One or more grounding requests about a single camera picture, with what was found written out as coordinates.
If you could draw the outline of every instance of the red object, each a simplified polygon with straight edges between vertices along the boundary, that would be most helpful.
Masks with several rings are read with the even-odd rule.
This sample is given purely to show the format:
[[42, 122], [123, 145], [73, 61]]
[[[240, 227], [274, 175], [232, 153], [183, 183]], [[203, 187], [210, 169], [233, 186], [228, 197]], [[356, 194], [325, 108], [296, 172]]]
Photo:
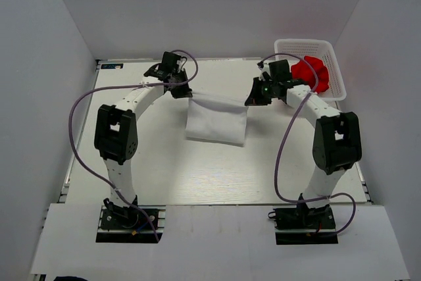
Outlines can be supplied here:
[[[315, 92], [320, 93], [329, 89], [329, 72], [323, 62], [316, 57], [304, 56], [304, 60], [308, 62], [316, 71], [318, 76], [318, 85]], [[311, 69], [303, 61], [299, 61], [291, 67], [292, 78], [305, 80], [312, 89], [316, 84], [316, 78]]]

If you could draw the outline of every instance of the wooden surface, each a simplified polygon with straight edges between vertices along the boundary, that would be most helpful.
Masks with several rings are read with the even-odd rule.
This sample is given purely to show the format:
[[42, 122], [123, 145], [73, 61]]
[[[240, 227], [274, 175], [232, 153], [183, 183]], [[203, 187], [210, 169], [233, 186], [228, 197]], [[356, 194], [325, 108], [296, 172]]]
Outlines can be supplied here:
[[[123, 69], [99, 71], [96, 87], [134, 84], [153, 63], [125, 63]], [[253, 77], [259, 75], [256, 61], [199, 61], [195, 91], [245, 99]], [[193, 63], [186, 64], [193, 74]], [[97, 110], [112, 105], [129, 90], [95, 93], [87, 115], [79, 152], [100, 174], [106, 168], [93, 146]], [[169, 93], [151, 105], [137, 122], [139, 147], [133, 157], [134, 188], [141, 205], [176, 204], [276, 204], [274, 192], [276, 154], [294, 110], [281, 101], [267, 107], [250, 107], [243, 147], [187, 140], [187, 99], [175, 100]], [[298, 198], [314, 168], [311, 154], [314, 129], [298, 118], [281, 158], [279, 188], [285, 197]], [[354, 166], [339, 181], [334, 193], [348, 192], [365, 202], [359, 173]], [[67, 203], [100, 203], [109, 194], [106, 184], [74, 163], [70, 173]], [[333, 202], [349, 202], [338, 197]]]

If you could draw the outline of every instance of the white backdrop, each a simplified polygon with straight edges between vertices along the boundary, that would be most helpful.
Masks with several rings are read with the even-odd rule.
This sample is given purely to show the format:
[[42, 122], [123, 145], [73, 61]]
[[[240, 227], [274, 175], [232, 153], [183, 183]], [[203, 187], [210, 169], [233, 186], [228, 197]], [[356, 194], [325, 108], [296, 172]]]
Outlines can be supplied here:
[[68, 112], [95, 61], [62, 0], [0, 4], [0, 280], [22, 281], [70, 159]]
[[421, 280], [421, 0], [360, 0], [335, 52], [360, 118], [361, 168], [385, 205], [411, 280]]
[[96, 59], [256, 57], [279, 38], [338, 39], [358, 0], [64, 0]]

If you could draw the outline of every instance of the black mounting plate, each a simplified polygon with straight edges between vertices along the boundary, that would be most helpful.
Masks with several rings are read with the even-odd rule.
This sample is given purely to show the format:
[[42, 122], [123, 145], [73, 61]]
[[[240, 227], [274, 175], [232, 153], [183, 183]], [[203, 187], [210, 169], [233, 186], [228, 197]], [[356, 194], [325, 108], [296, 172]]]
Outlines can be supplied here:
[[335, 218], [329, 207], [314, 222], [303, 223], [296, 207], [274, 209], [276, 245], [314, 245], [338, 243]]
[[[165, 208], [141, 207], [149, 216], [154, 216], [153, 226], [157, 231], [159, 239], [164, 230]], [[133, 235], [132, 232], [147, 222], [143, 214], [139, 214], [137, 223], [126, 224], [119, 220], [118, 216], [112, 214], [107, 208], [101, 210], [101, 218], [98, 225], [97, 243], [158, 243], [151, 227], [147, 224], [145, 228]]]

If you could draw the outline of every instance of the black label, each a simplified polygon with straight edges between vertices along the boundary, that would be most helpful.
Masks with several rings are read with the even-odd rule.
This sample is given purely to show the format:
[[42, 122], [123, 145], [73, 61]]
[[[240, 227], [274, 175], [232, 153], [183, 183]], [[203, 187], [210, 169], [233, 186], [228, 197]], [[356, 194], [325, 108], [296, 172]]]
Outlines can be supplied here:
[[101, 69], [123, 68], [123, 64], [102, 64]]

